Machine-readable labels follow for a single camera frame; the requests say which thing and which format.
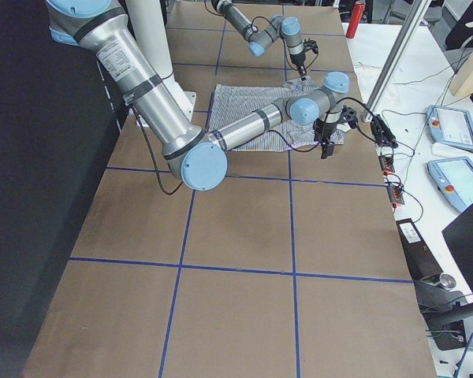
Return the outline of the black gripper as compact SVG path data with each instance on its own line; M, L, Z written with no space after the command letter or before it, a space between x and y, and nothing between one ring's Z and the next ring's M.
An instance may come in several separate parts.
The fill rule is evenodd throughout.
M319 142L322 148L321 159L327 159L333 155L335 142L332 142L330 138L336 128L336 122L327 122L320 118L313 124L314 141Z
M297 71L300 75L300 78L302 80L306 80L307 71L306 71L305 66L304 66L305 54L304 53L291 54L290 55L290 60L297 67Z

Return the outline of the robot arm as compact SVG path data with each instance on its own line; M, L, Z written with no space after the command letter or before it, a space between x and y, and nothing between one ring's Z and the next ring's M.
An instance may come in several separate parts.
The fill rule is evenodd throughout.
M211 1L215 13L224 17L248 43L248 49L255 57L263 55L278 39L281 39L289 53L289 58L302 80L306 80L306 53L309 48L301 36L300 22L296 17L276 15L267 26L259 29L232 1Z
M208 191L227 172L229 150L286 120L324 124L342 121L341 101L349 78L330 72L323 85L301 96L279 98L218 130L207 132L191 122L181 106L186 95L173 79L162 7L144 1L49 1L52 38L92 51L136 112L162 144L169 170L187 187Z

